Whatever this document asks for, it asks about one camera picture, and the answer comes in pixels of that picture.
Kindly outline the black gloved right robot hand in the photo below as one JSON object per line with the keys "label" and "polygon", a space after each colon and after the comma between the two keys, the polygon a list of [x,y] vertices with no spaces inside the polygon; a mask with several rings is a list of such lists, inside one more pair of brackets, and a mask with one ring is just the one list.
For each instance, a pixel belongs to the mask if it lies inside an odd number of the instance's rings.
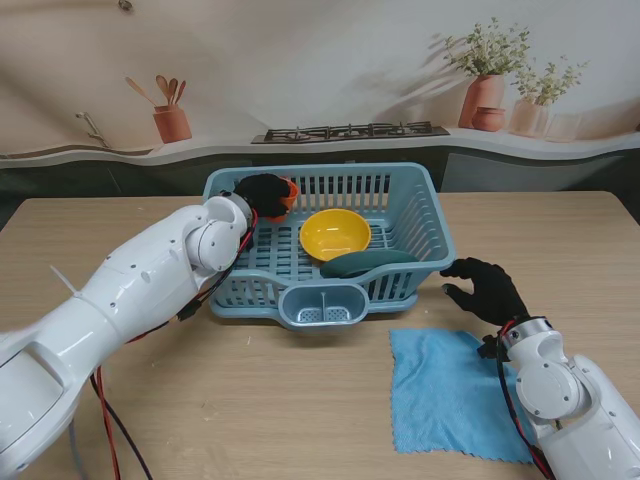
{"label": "black gloved right robot hand", "polygon": [[461,310],[476,315],[484,322],[502,327],[510,321],[531,318],[512,278],[497,264],[472,257],[457,259],[440,275],[471,281],[472,293],[451,283],[445,283],[443,290]]}

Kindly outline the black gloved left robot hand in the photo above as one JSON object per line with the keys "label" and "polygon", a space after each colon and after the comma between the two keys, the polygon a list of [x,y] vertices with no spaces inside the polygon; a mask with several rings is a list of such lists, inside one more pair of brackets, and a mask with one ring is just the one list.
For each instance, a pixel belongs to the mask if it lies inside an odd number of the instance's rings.
{"label": "black gloved left robot hand", "polygon": [[246,200],[261,218],[277,218],[288,213],[283,200],[289,197],[290,186],[276,175],[265,173],[245,177],[234,192]]}

